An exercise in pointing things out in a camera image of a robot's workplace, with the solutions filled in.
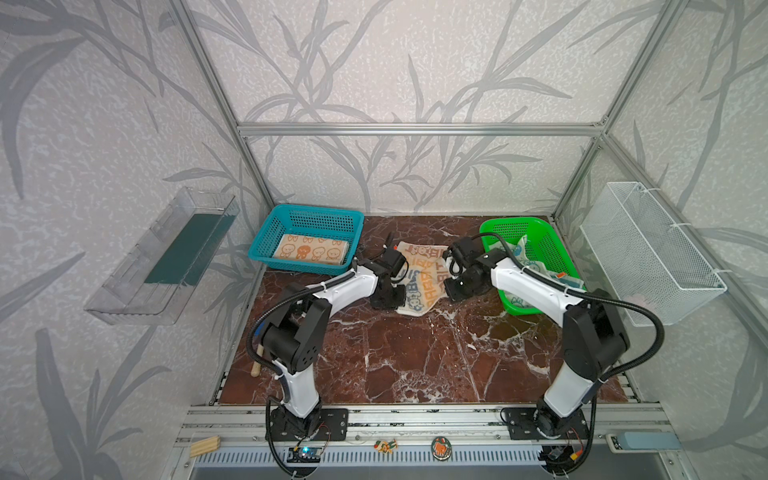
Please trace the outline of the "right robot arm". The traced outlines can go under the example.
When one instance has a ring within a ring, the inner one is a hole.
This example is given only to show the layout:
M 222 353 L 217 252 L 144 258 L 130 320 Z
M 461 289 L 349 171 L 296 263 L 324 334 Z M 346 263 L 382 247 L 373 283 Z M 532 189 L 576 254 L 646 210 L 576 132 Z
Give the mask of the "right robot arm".
M 585 292 L 540 273 L 522 263 L 500 235 L 486 232 L 484 236 L 495 238 L 498 247 L 485 251 L 478 246 L 476 240 L 483 237 L 479 233 L 459 239 L 443 252 L 449 271 L 446 293 L 457 303 L 502 290 L 540 310 L 561 328 L 563 365 L 533 414 L 539 433 L 557 438 L 572 427 L 582 405 L 596 398 L 603 383 L 659 352 L 664 325 L 645 307 L 613 299 L 602 290 Z M 655 337 L 644 353 L 619 365 L 617 361 L 631 346 L 621 309 L 650 320 Z

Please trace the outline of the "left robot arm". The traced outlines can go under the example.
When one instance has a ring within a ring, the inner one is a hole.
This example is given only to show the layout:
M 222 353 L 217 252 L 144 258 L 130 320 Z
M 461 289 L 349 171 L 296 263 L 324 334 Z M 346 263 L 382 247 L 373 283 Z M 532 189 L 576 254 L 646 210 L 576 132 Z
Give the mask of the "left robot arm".
M 372 259 L 355 259 L 347 272 L 314 285 L 292 284 L 250 329 L 246 352 L 257 365 L 275 374 L 283 398 L 279 409 L 304 423 L 319 416 L 315 386 L 319 358 L 331 318 L 367 299 L 375 310 L 394 311 L 405 304 L 403 284 L 410 264 L 394 247 Z

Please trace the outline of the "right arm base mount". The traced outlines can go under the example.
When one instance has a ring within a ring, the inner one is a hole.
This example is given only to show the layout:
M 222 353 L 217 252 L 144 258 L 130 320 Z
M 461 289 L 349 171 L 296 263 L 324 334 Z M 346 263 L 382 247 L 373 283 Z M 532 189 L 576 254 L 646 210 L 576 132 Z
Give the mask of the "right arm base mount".
M 589 425 L 581 409 L 560 417 L 546 405 L 507 407 L 501 410 L 502 423 L 511 440 L 565 440 L 577 434 L 581 440 L 589 436 Z

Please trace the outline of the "orange rabbit towel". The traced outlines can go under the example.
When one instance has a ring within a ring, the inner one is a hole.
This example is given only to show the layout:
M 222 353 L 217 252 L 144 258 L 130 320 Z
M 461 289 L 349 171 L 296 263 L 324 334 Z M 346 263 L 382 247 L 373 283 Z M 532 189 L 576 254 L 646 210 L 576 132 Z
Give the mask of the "orange rabbit towel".
M 341 265 L 348 251 L 348 241 L 284 234 L 272 257 L 313 264 Z

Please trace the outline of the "teal plastic basket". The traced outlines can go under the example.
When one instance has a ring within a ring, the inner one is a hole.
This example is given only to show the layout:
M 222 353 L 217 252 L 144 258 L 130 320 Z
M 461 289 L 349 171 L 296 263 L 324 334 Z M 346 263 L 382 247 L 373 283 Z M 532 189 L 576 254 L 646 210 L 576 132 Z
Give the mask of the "teal plastic basket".
M 352 210 L 278 205 L 248 251 L 254 261 L 284 271 L 336 276 L 348 270 L 364 216 Z

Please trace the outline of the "rabbit lettered towel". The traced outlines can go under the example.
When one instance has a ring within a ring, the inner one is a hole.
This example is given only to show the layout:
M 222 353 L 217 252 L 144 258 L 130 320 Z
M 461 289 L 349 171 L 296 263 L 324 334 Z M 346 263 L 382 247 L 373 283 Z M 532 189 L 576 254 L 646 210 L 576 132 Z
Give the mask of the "rabbit lettered towel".
M 400 282 L 405 286 L 405 302 L 397 313 L 420 317 L 447 296 L 444 281 L 450 277 L 442 255 L 445 245 L 420 245 L 401 241 L 397 250 L 408 262 L 408 273 Z

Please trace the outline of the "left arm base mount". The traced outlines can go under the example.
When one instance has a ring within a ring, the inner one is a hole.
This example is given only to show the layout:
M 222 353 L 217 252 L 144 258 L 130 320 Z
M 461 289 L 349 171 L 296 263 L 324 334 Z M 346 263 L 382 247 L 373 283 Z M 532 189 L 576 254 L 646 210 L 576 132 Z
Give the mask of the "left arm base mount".
M 319 408 L 307 418 L 299 418 L 284 406 L 270 411 L 268 438 L 272 441 L 344 441 L 347 436 L 349 410 Z

